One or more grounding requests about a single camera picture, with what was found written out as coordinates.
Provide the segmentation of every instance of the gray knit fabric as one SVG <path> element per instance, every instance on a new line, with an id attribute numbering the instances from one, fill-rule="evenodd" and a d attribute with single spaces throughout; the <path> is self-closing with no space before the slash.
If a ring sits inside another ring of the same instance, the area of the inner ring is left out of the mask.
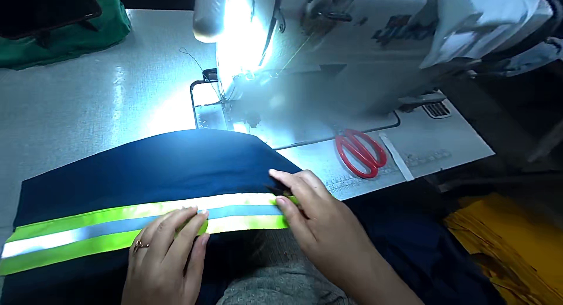
<path id="1" fill-rule="evenodd" d="M 218 305 L 355 304 L 303 255 L 289 229 L 260 231 L 249 245 L 254 270 L 234 280 Z"/>

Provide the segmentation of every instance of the machine vent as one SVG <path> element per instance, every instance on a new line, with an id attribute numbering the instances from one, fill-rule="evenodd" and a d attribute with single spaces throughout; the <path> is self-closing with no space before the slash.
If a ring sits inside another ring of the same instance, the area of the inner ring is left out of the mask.
<path id="1" fill-rule="evenodd" d="M 424 108 L 426 113 L 434 119 L 446 118 L 452 115 L 446 105 L 444 105 L 441 101 L 438 103 L 423 105 L 422 108 Z"/>

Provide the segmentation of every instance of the hand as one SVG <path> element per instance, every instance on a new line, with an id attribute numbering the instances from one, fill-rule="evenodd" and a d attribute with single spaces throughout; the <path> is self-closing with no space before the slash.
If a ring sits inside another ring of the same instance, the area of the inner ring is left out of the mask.
<path id="1" fill-rule="evenodd" d="M 313 172 L 270 170 L 270 175 L 299 201 L 300 208 L 276 197 L 301 250 L 328 280 L 361 304 L 422 304 L 373 246 L 354 213 Z"/>
<path id="2" fill-rule="evenodd" d="M 309 170 L 295 174 L 270 170 L 270 175 L 291 189 L 304 212 L 286 197 L 276 197 L 307 258 L 345 292 L 349 285 L 366 279 L 366 265 L 377 251 L 348 206 Z"/>
<path id="3" fill-rule="evenodd" d="M 174 210 L 141 230 L 129 249 L 122 304 L 195 304 L 209 239 L 209 234 L 204 233 L 194 242 L 209 215 L 197 212 L 197 207 Z M 174 238 L 176 229 L 190 218 Z M 135 251 L 137 240 L 149 247 Z"/>

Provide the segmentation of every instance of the finger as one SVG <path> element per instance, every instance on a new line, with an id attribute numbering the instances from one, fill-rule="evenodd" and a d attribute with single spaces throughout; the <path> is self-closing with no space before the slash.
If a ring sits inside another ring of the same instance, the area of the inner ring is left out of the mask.
<path id="1" fill-rule="evenodd" d="M 293 236 L 295 236 L 301 249 L 308 251 L 309 247 L 316 242 L 316 238 L 311 232 L 311 229 L 309 229 L 305 218 L 301 215 L 297 206 L 285 196 L 277 196 L 276 204 L 278 204 L 279 209 L 284 214 L 285 219 L 287 219 L 289 228 L 291 232 L 293 232 Z"/>
<path id="2" fill-rule="evenodd" d="M 302 178 L 305 181 L 305 183 L 307 183 L 310 187 L 313 188 L 313 191 L 315 191 L 315 193 L 321 196 L 321 198 L 324 199 L 326 198 L 326 196 L 332 197 L 332 194 L 328 191 L 323 181 L 321 181 L 315 175 L 315 173 L 311 172 L 311 170 L 303 170 L 301 172 L 295 173 L 295 175 Z"/>
<path id="3" fill-rule="evenodd" d="M 301 207 L 309 217 L 316 217 L 318 216 L 319 211 L 319 203 L 318 203 L 318 195 L 313 191 L 313 188 L 310 187 L 304 179 L 295 176 L 294 174 L 277 171 L 274 169 L 270 169 L 268 171 L 270 176 L 277 179 L 278 181 L 282 182 L 285 186 L 289 187 L 292 194 L 295 195 Z"/>
<path id="4" fill-rule="evenodd" d="M 184 277 L 184 295 L 188 295 L 191 298 L 187 300 L 189 304 L 194 304 L 198 299 L 208 240 L 209 234 L 204 233 L 195 241 L 190 261 L 187 264 L 186 276 Z"/>
<path id="5" fill-rule="evenodd" d="M 163 222 L 165 219 L 170 217 L 176 211 L 178 211 L 178 209 L 175 209 L 173 211 L 169 211 L 168 213 L 160 216 L 159 218 L 157 218 L 156 220 L 151 222 L 143 230 L 141 230 L 141 234 L 140 234 L 141 237 L 139 237 L 139 238 L 141 239 L 142 244 L 143 245 L 150 244 L 150 241 L 152 240 L 152 236 L 154 235 L 154 232 L 157 230 L 158 225 L 161 222 Z M 133 242 L 133 246 L 131 247 L 131 249 L 135 248 L 136 242 L 137 242 L 137 238 L 135 238 L 135 241 Z M 141 263 L 143 262 L 143 259 L 145 258 L 145 255 L 146 255 L 148 250 L 149 250 L 149 248 L 139 248 L 139 249 L 137 249 L 137 252 L 135 252 L 133 254 L 133 260 L 135 260 L 136 266 L 141 265 Z"/>
<path id="6" fill-rule="evenodd" d="M 170 244 L 172 244 L 174 240 L 176 229 L 197 213 L 197 207 L 184 208 L 175 211 L 172 215 L 163 220 L 158 225 L 151 238 L 150 248 L 147 250 L 143 262 L 160 264 L 162 260 L 164 260 L 166 252 L 168 252 L 168 248 L 170 248 Z"/>
<path id="7" fill-rule="evenodd" d="M 135 237 L 135 239 L 133 239 L 133 243 L 129 247 L 129 263 L 131 263 L 131 260 L 133 259 L 133 251 L 135 250 L 135 243 L 137 242 L 137 240 L 141 239 L 141 237 L 143 236 L 143 232 L 145 232 L 145 229 L 146 227 L 141 229 L 141 231 L 139 231 L 138 235 Z"/>
<path id="8" fill-rule="evenodd" d="M 135 239 L 133 239 L 133 243 L 131 244 L 131 246 L 129 247 L 129 265 L 127 266 L 127 276 L 129 277 L 131 271 L 133 271 L 133 267 L 135 267 L 137 264 L 133 261 L 133 255 L 136 252 L 133 252 L 135 250 L 135 243 L 137 242 L 137 240 L 141 239 L 141 237 L 143 236 L 143 232 L 145 231 L 146 227 L 141 229 L 141 231 L 139 231 L 138 235 L 135 237 Z"/>
<path id="9" fill-rule="evenodd" d="M 187 256 L 190 255 L 191 246 L 194 243 L 198 231 L 203 223 L 207 220 L 209 212 L 207 210 L 195 215 L 190 222 L 182 229 L 174 242 L 168 249 L 165 257 L 165 263 L 173 265 L 172 268 L 183 269 L 186 266 Z"/>

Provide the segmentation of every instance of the silver reflective stripe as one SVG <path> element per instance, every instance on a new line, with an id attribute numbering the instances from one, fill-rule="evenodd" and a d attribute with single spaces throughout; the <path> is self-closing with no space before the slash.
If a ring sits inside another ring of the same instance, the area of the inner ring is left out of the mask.
<path id="1" fill-rule="evenodd" d="M 273 205 L 231 205 L 209 209 L 209 219 L 229 216 L 282 215 L 277 206 Z M 12 241 L 4 245 L 2 258 L 14 257 L 33 251 L 54 248 L 75 243 L 94 237 L 111 235 L 112 233 L 127 232 L 143 229 L 159 216 L 123 219 L 121 221 L 105 222 L 82 228 L 52 233 L 29 239 Z"/>

